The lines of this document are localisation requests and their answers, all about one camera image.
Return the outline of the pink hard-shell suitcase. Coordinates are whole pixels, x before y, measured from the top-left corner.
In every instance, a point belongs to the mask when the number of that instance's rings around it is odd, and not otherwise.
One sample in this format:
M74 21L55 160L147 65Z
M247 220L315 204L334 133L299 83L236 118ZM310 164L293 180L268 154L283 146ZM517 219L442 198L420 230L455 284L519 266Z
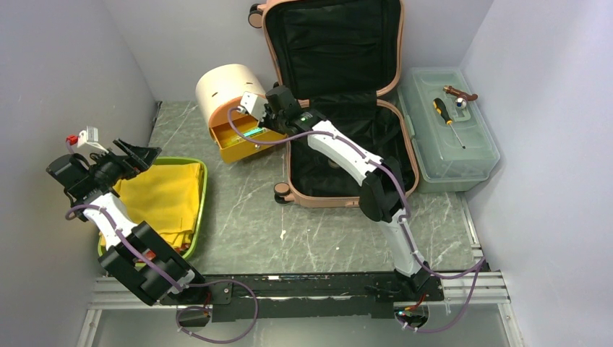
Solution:
M280 85L365 150L399 162L401 184L419 183L411 134L389 96L399 83L402 1L264 1L248 22L262 29Z

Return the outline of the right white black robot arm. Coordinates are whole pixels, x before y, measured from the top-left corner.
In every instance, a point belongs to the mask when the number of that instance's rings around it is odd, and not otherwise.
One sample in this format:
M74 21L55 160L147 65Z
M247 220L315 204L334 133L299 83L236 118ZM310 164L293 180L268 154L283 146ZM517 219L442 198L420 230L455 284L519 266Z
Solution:
M407 199L418 173L399 110L372 93L296 98L285 85L257 95L247 110L261 127L290 138L294 200L304 207L356 202L382 228L401 296L419 298L430 274L409 228Z

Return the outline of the yellow green tube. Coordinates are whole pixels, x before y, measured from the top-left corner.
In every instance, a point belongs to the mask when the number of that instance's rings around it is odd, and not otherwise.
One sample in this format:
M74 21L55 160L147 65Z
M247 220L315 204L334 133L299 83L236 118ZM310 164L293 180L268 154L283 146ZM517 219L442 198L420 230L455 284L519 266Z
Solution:
M266 131L267 130L265 128L255 127L253 129L246 131L245 133L237 134L236 136L234 136L233 138L229 140L228 146L244 141L246 138L251 138L251 137L254 137L255 135L262 134Z

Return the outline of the cream cylindrical drawer cabinet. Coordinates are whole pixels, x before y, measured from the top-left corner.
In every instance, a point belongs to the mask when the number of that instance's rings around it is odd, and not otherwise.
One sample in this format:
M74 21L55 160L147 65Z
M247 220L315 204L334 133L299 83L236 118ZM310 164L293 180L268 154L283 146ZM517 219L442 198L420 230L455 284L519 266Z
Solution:
M245 92L265 94L260 81L241 64L227 64L211 69L198 81L195 96L212 140L219 147L225 163L254 155L268 146L244 140L228 123L228 110L237 107Z

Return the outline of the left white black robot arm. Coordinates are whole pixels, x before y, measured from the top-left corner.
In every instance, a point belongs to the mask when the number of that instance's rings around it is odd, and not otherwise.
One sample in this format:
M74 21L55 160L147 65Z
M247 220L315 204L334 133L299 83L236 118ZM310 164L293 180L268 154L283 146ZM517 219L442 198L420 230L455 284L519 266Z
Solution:
M46 172L60 183L69 198L65 217L93 222L106 240L107 250L98 262L145 304L164 297L186 299L191 304L207 295L203 275L145 221L134 223L113 188L121 179L146 172L160 155L159 147L139 147L117 139L122 154L103 149L92 154L92 163L78 153L52 161Z

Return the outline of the red white patterned cloth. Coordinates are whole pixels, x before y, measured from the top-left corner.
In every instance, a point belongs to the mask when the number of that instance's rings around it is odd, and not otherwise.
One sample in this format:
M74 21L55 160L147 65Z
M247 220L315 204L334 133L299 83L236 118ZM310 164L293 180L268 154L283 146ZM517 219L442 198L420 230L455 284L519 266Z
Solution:
M175 247L174 249L181 255L185 254L189 249L190 244L182 244L180 247ZM155 253L151 250L147 250L144 254L144 257L148 260L153 260L155 258Z

